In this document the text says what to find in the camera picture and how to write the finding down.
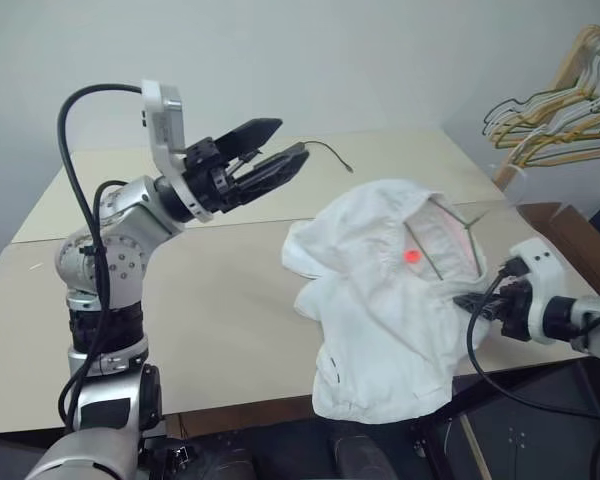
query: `wooden hanger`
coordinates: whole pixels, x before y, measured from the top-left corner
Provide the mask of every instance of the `wooden hanger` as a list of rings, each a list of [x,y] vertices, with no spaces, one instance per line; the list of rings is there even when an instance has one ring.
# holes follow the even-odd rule
[[[526,105],[528,105],[529,103],[531,103],[533,100],[537,99],[538,97],[554,95],[556,93],[561,93],[561,92],[564,92],[565,90],[569,90],[571,88],[573,88],[573,87],[545,90],[543,92],[536,92],[533,95],[531,95],[529,98],[527,98],[526,100],[523,100],[523,101],[519,101],[518,99],[513,98],[513,97],[503,100],[502,102],[497,104],[495,107],[491,108],[491,110],[489,110],[487,112],[487,114],[484,116],[484,118],[482,119],[482,123],[484,124],[484,127],[482,128],[482,135],[483,136],[487,135],[487,127],[489,127],[489,125],[494,121],[494,119],[497,119],[498,117],[506,114],[507,112],[521,113],[524,111],[524,108]],[[506,108],[503,112],[500,112],[498,110],[498,109],[502,109],[502,107],[504,107],[507,104],[509,104],[509,107]]]
[[[588,25],[580,31],[571,50],[569,51],[567,56],[562,61],[561,65],[558,69],[558,72],[556,73],[556,76],[554,77],[553,81],[549,85],[549,90],[557,90],[557,89],[565,89],[565,88],[568,89],[568,88],[572,88],[574,85],[577,85],[578,80],[582,77],[583,72],[586,70],[587,66],[591,62],[591,52],[592,52],[592,49],[595,48],[594,42],[598,41],[598,40],[600,40],[600,26]],[[543,119],[544,122],[550,122],[553,119],[553,117],[555,116],[555,114],[558,113],[558,111],[559,110],[545,112],[546,116]],[[511,134],[510,136],[513,136],[516,133],[515,128],[516,128],[516,126],[509,128],[508,133]],[[524,124],[520,123],[517,126],[517,128],[524,129],[524,128],[528,128],[528,127],[525,127]],[[514,145],[518,145],[522,141],[522,139],[520,139],[519,137],[516,138],[515,136],[513,138],[504,138],[504,136],[502,136],[502,137],[503,138],[499,138],[499,140],[500,140],[499,145],[500,145],[500,143],[502,143],[503,146],[507,142],[509,143],[510,146],[514,146]],[[592,134],[591,132],[585,133],[584,131],[582,131],[582,132],[580,132],[579,136],[576,136],[575,138],[572,138],[572,137],[573,136],[566,137],[566,139],[569,139],[571,142],[580,142],[580,141],[594,139],[592,137],[595,137],[595,139],[599,139],[600,132]],[[535,153],[537,154],[542,148],[543,147],[537,148]],[[578,151],[578,152],[572,152],[572,154],[560,154],[560,157],[558,159],[555,159],[555,158],[553,160],[547,159],[546,163],[553,162],[553,161],[559,161],[560,162],[559,164],[563,164],[567,161],[570,161],[570,163],[573,163],[573,161],[584,161],[584,159],[590,160],[590,159],[594,158],[592,155],[600,155],[600,150],[598,150],[597,148],[593,149],[593,150],[594,150],[593,153],[591,153],[591,151],[586,151],[586,152]],[[533,158],[536,158],[538,156],[536,155],[535,157],[532,157],[531,155],[527,155],[527,157],[528,157],[527,162],[529,163],[528,166],[531,167],[531,166],[533,166],[533,165],[531,165],[533,163]],[[501,190],[504,190],[507,187],[507,185],[511,182],[511,180],[513,179],[513,177],[516,174],[516,170],[509,167],[509,165],[514,161],[515,161],[515,159],[512,158],[511,154],[509,156],[507,156],[507,158],[503,160],[502,164],[500,165],[500,168],[496,171],[496,173],[493,176],[494,183]]]
[[[568,163],[578,163],[600,159],[600,147],[583,150],[585,151],[576,150],[569,153],[565,152],[565,154],[547,155],[545,157],[536,158],[527,164],[527,168],[555,167],[557,165],[566,165]]]
[[[589,33],[585,35],[584,40],[590,41],[592,38],[593,34]],[[508,135],[517,127],[537,127],[543,123],[549,123],[559,110],[575,105],[583,100],[594,100],[596,98],[595,90],[600,81],[600,61],[597,68],[594,68],[594,62],[599,54],[600,40],[599,43],[593,46],[590,60],[572,89],[567,89],[564,91],[564,94],[549,96],[546,99],[542,97],[535,105],[532,103],[529,106],[529,110],[514,114],[512,119],[505,117],[504,123],[507,126],[504,129],[496,128],[490,135],[490,140],[494,142],[496,148],[504,148],[501,146],[501,142],[509,139]]]
[[[500,149],[508,149],[508,148],[514,148],[517,147],[522,140],[524,140],[523,138],[519,138],[516,140],[509,140],[506,142],[502,142],[500,143],[500,146],[498,148]],[[572,141],[573,142],[582,142],[582,141],[587,141],[587,140],[600,140],[600,132],[599,133],[583,133],[582,135],[580,135],[577,138],[574,138]],[[540,141],[539,138],[531,140],[531,143],[537,143],[538,141]]]
[[[556,144],[556,143],[571,143],[575,139],[577,139],[579,136],[581,136],[584,131],[591,129],[592,127],[595,127],[596,125],[600,125],[600,114],[595,115],[591,118],[587,118],[584,122],[579,124],[576,128],[574,128],[570,132],[558,134],[558,135],[547,136],[544,138],[544,140],[541,140],[540,142],[536,143],[535,145],[530,145],[531,148],[529,149],[529,151],[527,153],[516,152],[515,157],[517,157],[517,158],[511,158],[509,163],[514,163],[515,165],[518,165],[518,166],[521,166],[524,168],[531,161],[531,159],[533,157],[535,157],[536,154],[543,148],[546,148],[547,146]]]

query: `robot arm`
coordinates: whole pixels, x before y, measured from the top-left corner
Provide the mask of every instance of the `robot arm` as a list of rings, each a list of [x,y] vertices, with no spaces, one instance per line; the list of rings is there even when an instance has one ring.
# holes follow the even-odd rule
[[[542,344],[570,342],[574,350],[600,358],[600,325],[588,331],[600,318],[600,297],[562,296],[564,268],[539,238],[515,245],[510,253],[505,269],[513,280],[492,295],[482,316],[502,321],[501,333],[506,337]],[[470,293],[454,301],[473,312],[481,298],[482,294]]]
[[[229,212],[287,183],[309,156],[298,143],[238,177],[281,120],[251,120],[216,140],[185,148],[177,90],[144,81],[142,95],[143,125],[162,176],[138,178],[100,202],[110,280],[106,338],[97,344],[75,415],[68,419],[73,433],[45,453],[27,480],[135,477],[141,432],[162,416],[159,372],[146,363],[149,342],[142,328],[142,281],[152,253],[181,233],[186,222],[210,221],[216,211]],[[84,228],[56,253],[56,270],[67,284],[72,376],[87,360],[101,318],[93,244]]]

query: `gray floor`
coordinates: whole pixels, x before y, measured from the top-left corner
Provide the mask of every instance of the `gray floor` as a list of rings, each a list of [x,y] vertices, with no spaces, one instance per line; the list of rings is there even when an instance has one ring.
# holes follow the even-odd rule
[[[534,400],[595,410],[597,408],[577,366],[562,369],[518,390]],[[460,388],[470,381],[457,382]],[[531,410],[498,399],[469,415],[492,478],[504,480],[582,480],[588,478],[591,449],[600,437],[600,423]],[[252,451],[260,478],[333,478],[337,476],[329,439],[336,422],[324,419],[289,422],[234,432],[233,438]],[[385,451],[400,478],[431,478],[427,462],[413,450],[408,422],[361,426]],[[447,457],[457,480],[479,480],[462,426],[442,425],[448,434]],[[217,435],[200,438],[213,450]],[[0,479],[23,479],[42,451],[0,441]],[[184,475],[182,478],[194,478]]]

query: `clothing rack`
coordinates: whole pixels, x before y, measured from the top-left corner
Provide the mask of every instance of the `clothing rack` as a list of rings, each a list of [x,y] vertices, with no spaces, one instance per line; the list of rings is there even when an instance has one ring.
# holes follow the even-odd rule
[[[595,40],[600,40],[599,25],[587,25],[580,31],[571,50],[560,64],[558,72],[550,83],[549,90],[569,88],[575,84],[589,61],[592,44]],[[516,170],[509,166],[509,159],[505,158],[493,176],[493,182],[500,190],[504,190],[513,180],[515,174]]]

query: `clothes hanger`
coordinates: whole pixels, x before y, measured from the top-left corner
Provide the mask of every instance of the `clothes hanger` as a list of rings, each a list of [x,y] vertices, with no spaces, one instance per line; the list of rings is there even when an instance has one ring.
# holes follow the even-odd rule
[[[585,122],[582,122],[576,129],[564,133],[562,135],[554,135],[551,137],[547,137],[545,140],[540,141],[539,143],[533,145],[529,151],[522,155],[522,152],[518,152],[518,158],[514,158],[513,162],[516,165],[522,166],[523,168],[527,165],[535,155],[542,150],[543,148],[551,145],[553,143],[570,143],[574,141],[584,130],[588,130],[596,125],[600,124],[600,114],[595,115],[592,118],[589,118]]]
[[[562,158],[570,154],[587,154],[597,150],[600,150],[600,140],[592,140],[584,145],[581,144],[576,149],[573,149],[573,145],[571,143],[557,143],[547,147],[546,152],[544,152],[542,155],[532,158],[529,162],[527,162],[527,165],[532,166],[535,165],[536,162],[541,162],[543,160]]]
[[[591,57],[591,61],[587,63],[583,75],[578,78],[575,91],[570,91],[566,95],[558,95],[557,97],[540,101],[532,107],[533,111],[531,113],[516,114],[515,117],[517,120],[515,122],[510,123],[509,126],[506,127],[499,135],[497,135],[496,132],[492,134],[491,140],[494,142],[495,147],[506,148],[501,146],[501,142],[503,140],[507,140],[507,135],[517,126],[522,124],[538,125],[548,115],[568,106],[580,103],[583,100],[585,101],[584,108],[586,108],[588,105],[588,102],[586,101],[593,97],[596,86],[600,80],[600,61],[598,61],[597,68],[594,68],[593,65],[599,52],[600,42],[594,46],[594,52]],[[536,130],[534,130],[532,134],[534,135],[534,141],[537,137],[541,136],[541,132]]]
[[[590,41],[590,39],[596,35],[598,35],[597,31],[590,30],[583,36],[581,41],[583,43],[586,43],[586,42]],[[500,117],[503,114],[510,115],[514,111],[517,111],[520,113],[520,112],[524,111],[525,109],[528,109],[529,106],[534,106],[535,105],[535,103],[533,103],[534,100],[538,100],[539,98],[544,99],[545,97],[547,97],[547,95],[549,95],[549,98],[555,98],[556,93],[566,95],[568,93],[577,91],[578,87],[580,87],[583,84],[583,80],[588,76],[590,68],[591,68],[591,61],[587,62],[587,64],[585,65],[584,71],[578,76],[578,79],[575,81],[575,85],[572,87],[557,89],[557,90],[548,90],[546,92],[539,92],[539,93],[534,94],[531,97],[529,97],[529,99],[527,99],[526,102],[518,102],[515,99],[509,99],[509,101],[512,101],[512,102],[518,104],[518,106],[521,108],[518,108],[515,105],[506,105],[505,106],[505,104],[507,103],[507,100],[505,100],[504,102],[501,102],[501,104],[497,105],[496,107],[494,107],[492,109],[493,112],[490,112],[491,115],[488,113],[487,116],[485,117],[485,121],[488,120],[488,122],[487,122],[488,125],[487,125],[487,127],[483,128],[483,134],[491,137],[491,134],[494,133],[494,127],[496,127],[498,123],[504,123],[506,125],[506,122],[500,121],[500,120],[502,120]]]
[[[561,156],[558,155],[545,155],[544,157],[537,157],[529,161],[526,168],[531,167],[555,167],[557,165],[566,165],[568,163],[586,162],[589,160],[600,159],[600,147],[593,149],[582,149],[572,151],[570,155]]]
[[[590,102],[589,104],[585,104],[584,106],[582,106],[582,108],[580,109],[580,112],[588,115],[590,110],[595,110],[599,107],[600,107],[600,97],[598,97],[598,99]],[[547,132],[545,132],[545,134],[552,135],[552,134],[558,133],[558,131],[562,130],[564,128],[564,126],[571,121],[570,119],[573,118],[573,115],[576,115],[576,109],[570,111],[567,115],[565,115],[562,118],[562,123],[554,122],[553,129],[549,129]],[[600,139],[600,129],[598,130],[597,134],[583,133],[578,138],[574,139],[574,141],[591,140],[591,139]],[[515,147],[525,140],[528,141],[530,139],[528,138],[528,136],[523,136],[523,135],[519,135],[518,137],[510,136],[508,141],[500,142],[499,146],[500,147]]]
[[[582,74],[578,77],[578,80],[573,88],[565,89],[546,98],[535,98],[534,101],[527,105],[523,112],[510,112],[507,115],[499,117],[497,121],[492,122],[492,124],[487,128],[487,132],[489,132],[490,140],[496,144],[496,148],[499,147],[500,141],[504,140],[505,136],[512,132],[516,127],[537,126],[542,122],[542,120],[544,120],[544,118],[547,117],[547,115],[590,97],[595,91],[595,87],[600,76],[599,70],[594,69],[595,59],[599,51],[600,41],[593,47],[590,60],[585,65]],[[508,126],[505,127],[504,131],[502,131],[498,128],[498,123],[504,123]]]

